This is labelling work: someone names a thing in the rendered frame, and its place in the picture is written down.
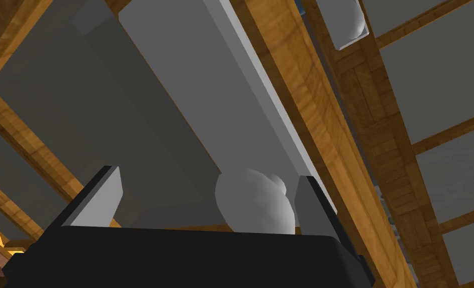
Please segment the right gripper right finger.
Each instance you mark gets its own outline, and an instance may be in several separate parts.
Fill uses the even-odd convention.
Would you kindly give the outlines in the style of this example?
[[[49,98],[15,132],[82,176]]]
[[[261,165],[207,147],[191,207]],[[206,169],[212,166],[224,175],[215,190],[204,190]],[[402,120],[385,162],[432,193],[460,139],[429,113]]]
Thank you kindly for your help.
[[[341,240],[341,223],[324,187],[315,177],[300,176],[294,204],[304,235],[330,236]]]

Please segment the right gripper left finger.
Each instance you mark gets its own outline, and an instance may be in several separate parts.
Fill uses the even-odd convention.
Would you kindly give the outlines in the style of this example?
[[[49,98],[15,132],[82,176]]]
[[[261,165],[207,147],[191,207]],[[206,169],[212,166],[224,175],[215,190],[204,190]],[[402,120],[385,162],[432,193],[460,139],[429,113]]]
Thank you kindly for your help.
[[[62,226],[113,227],[123,196],[120,168],[104,166],[65,209]]]

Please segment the grey ball knob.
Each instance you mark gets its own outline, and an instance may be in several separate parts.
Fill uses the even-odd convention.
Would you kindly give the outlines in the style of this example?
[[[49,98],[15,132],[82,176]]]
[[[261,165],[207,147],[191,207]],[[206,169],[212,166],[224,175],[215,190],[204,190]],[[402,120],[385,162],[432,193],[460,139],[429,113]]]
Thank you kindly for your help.
[[[358,38],[365,28],[363,11],[357,0],[342,0],[344,32],[348,39]]]
[[[234,232],[295,234],[295,214],[283,180],[245,168],[219,174],[217,207]]]

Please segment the wooden cupboard with grey panels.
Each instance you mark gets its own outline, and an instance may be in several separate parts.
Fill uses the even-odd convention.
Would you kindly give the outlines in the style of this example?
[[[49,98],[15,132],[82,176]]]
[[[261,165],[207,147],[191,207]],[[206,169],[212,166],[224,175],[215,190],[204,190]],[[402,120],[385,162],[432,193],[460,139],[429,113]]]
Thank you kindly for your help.
[[[0,0],[0,71],[52,0]],[[46,267],[59,250],[94,272],[99,258],[118,276],[135,265],[149,287],[180,288],[474,288],[458,284],[430,200],[410,192],[420,173],[408,148],[385,192],[393,228],[294,0],[229,0],[266,76],[292,122],[313,177],[341,223],[341,240],[326,235],[234,232],[226,224],[181,228],[62,226],[82,184],[0,98],[0,198],[33,244],[7,269],[22,279],[38,254]]]

